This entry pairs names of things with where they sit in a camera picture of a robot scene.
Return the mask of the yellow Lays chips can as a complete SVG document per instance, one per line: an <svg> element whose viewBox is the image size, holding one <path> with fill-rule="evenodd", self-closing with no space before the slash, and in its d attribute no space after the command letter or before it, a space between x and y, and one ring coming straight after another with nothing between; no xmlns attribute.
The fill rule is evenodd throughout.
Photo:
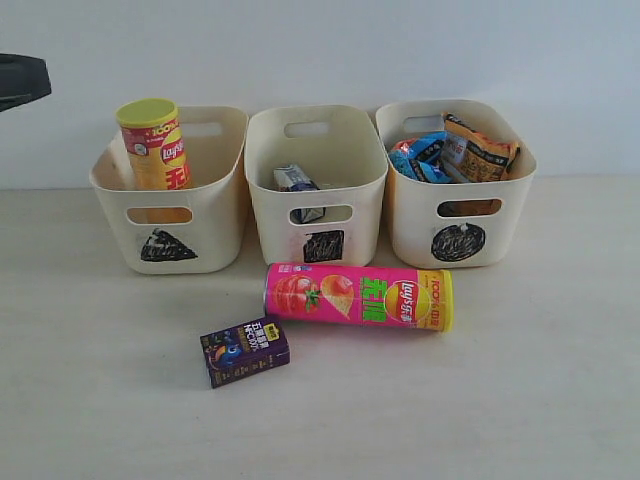
<svg viewBox="0 0 640 480"><path fill-rule="evenodd" d="M118 108L116 120L139 190L174 191L193 186L176 103L144 98Z"/></svg>

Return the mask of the white blue milk carton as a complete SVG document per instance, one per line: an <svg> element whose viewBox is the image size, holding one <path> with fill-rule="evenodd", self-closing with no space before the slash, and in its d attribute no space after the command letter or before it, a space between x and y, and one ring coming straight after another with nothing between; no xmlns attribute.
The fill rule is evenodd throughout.
<svg viewBox="0 0 640 480"><path fill-rule="evenodd" d="M273 170L276 189L280 192L319 191L318 185L297 164L287 164ZM290 219L295 224L308 224L323 219L325 207L296 208L290 212Z"/></svg>

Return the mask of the blue instant noodle bag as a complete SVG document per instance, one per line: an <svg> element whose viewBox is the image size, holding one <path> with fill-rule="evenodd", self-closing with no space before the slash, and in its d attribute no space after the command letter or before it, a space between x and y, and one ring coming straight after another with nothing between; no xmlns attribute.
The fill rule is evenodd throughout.
<svg viewBox="0 0 640 480"><path fill-rule="evenodd" d="M441 165L445 145L444 131L398 142L389 152L389 159L400 174L423 183L450 184L453 179Z"/></svg>

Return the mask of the orange instant noodle bag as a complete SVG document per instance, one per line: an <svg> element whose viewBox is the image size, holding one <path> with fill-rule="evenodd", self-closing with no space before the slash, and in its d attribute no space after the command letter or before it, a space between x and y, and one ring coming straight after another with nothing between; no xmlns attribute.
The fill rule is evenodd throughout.
<svg viewBox="0 0 640 480"><path fill-rule="evenodd" d="M487 183L509 178L520 144L500 142L443 112L445 140L440 164L454 183Z"/></svg>

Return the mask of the cream bin with triangle mark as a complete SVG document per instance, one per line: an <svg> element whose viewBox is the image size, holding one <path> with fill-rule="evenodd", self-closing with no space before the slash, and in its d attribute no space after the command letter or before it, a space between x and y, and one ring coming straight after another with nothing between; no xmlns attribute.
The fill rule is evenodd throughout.
<svg viewBox="0 0 640 480"><path fill-rule="evenodd" d="M209 273L239 254L250 198L243 149L248 115L228 106L189 106L179 120L193 188L138 190L122 136L90 173L127 265L143 274Z"/></svg>

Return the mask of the cream bin with square mark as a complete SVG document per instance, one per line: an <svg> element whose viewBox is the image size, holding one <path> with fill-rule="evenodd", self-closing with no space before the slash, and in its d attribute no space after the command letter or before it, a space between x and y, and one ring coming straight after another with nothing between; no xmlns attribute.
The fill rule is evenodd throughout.
<svg viewBox="0 0 640 480"><path fill-rule="evenodd" d="M273 172L289 164L318 190L277 190ZM320 105L257 113L248 123L244 165L266 263L371 262L388 160L367 112Z"/></svg>

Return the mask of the purple juice carton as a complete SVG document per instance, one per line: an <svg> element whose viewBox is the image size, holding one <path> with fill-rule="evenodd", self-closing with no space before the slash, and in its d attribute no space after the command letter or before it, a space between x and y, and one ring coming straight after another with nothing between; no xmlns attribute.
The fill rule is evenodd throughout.
<svg viewBox="0 0 640 480"><path fill-rule="evenodd" d="M265 316L200 337L213 389L290 363L285 332Z"/></svg>

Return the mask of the pink Lays chips can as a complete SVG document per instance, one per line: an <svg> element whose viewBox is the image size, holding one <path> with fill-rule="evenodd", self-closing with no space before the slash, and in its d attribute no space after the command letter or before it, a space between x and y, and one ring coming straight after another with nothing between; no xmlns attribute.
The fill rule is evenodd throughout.
<svg viewBox="0 0 640 480"><path fill-rule="evenodd" d="M440 333L454 323L448 270L273 263L264 306L282 320Z"/></svg>

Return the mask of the cream bin with circle mark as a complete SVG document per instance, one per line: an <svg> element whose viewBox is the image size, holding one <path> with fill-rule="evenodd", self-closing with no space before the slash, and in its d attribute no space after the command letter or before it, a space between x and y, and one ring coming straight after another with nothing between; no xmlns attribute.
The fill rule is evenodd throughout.
<svg viewBox="0 0 640 480"><path fill-rule="evenodd" d="M522 142L491 106L465 99L398 102L380 107L377 130L385 147L436 129L433 117L450 112L491 139ZM428 117L410 131L406 121ZM537 169L528 147L509 178L500 182L433 184L414 181L389 168L383 210L392 248L403 262L424 269L481 267L508 252Z"/></svg>

